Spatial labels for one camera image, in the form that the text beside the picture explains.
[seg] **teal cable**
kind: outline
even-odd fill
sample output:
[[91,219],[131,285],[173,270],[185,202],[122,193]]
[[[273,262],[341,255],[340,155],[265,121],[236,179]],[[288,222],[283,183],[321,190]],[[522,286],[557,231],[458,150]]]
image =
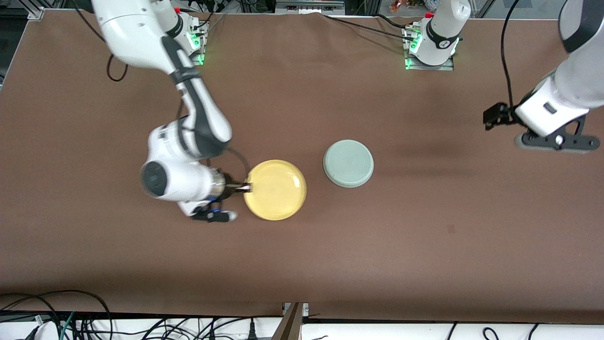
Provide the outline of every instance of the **teal cable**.
[[63,326],[63,330],[61,330],[61,336],[59,336],[59,340],[63,340],[65,337],[65,331],[67,331],[67,325],[71,322],[71,318],[74,317],[75,312],[71,312],[67,321],[65,321],[65,325]]

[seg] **brown tabletop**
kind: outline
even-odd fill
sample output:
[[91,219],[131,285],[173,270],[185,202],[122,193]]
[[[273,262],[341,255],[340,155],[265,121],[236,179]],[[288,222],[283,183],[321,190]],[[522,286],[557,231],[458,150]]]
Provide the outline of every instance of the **brown tabletop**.
[[[604,322],[604,151],[526,151],[518,126],[484,131],[482,112],[507,100],[501,26],[469,21],[455,71],[434,72],[405,70],[397,38],[318,14],[228,15],[200,70],[231,145],[252,165],[297,165],[308,193],[284,221],[235,197],[235,222],[205,224],[140,185],[147,136],[179,104],[170,78],[132,67],[110,81],[107,47],[75,12],[47,11],[0,92],[0,290],[85,289],[116,312],[304,301],[323,318]],[[507,58],[519,100],[565,58],[557,23],[511,22]],[[604,136],[602,113],[586,133]],[[323,173],[341,139],[373,154],[360,188]],[[244,175],[228,154],[213,165]]]

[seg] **green cable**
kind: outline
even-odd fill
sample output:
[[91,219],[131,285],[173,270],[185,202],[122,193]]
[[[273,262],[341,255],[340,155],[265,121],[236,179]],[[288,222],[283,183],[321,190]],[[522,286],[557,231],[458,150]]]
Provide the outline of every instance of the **green cable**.
[[65,325],[63,326],[63,330],[61,331],[61,336],[59,336],[59,340],[63,340],[63,338],[65,337],[65,331],[67,330],[67,325],[71,322],[71,318],[74,317],[75,312],[71,312],[69,318],[67,318],[67,321],[65,321]]

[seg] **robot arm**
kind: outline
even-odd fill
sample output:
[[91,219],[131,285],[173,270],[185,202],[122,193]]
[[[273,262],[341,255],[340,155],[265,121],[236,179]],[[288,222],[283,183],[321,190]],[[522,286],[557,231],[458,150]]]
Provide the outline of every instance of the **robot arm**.
[[232,132],[189,59],[190,53],[172,37],[187,31],[183,27],[187,18],[180,20],[168,0],[93,0],[92,4],[115,57],[168,74],[188,110],[187,116],[149,135],[149,156],[141,171],[145,190],[160,200],[178,202],[185,215],[195,219],[234,219],[233,212],[210,209],[210,204],[233,192],[247,191],[249,186],[199,163],[219,156]]
[[[585,115],[604,105],[604,2],[601,0],[568,0],[558,22],[564,48],[569,53],[553,72],[513,108],[497,104],[485,111],[487,130],[495,125],[520,123],[528,132],[518,136],[522,148],[588,152],[600,141],[583,136]],[[566,127],[577,124],[574,133]]]

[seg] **yellow plate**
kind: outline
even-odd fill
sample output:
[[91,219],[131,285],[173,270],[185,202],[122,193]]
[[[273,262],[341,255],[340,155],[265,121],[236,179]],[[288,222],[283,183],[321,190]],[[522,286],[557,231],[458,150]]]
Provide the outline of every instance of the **yellow plate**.
[[267,160],[249,172],[252,191],[243,195],[256,216],[269,221],[283,220],[295,214],[306,199],[306,181],[302,172],[284,160]]

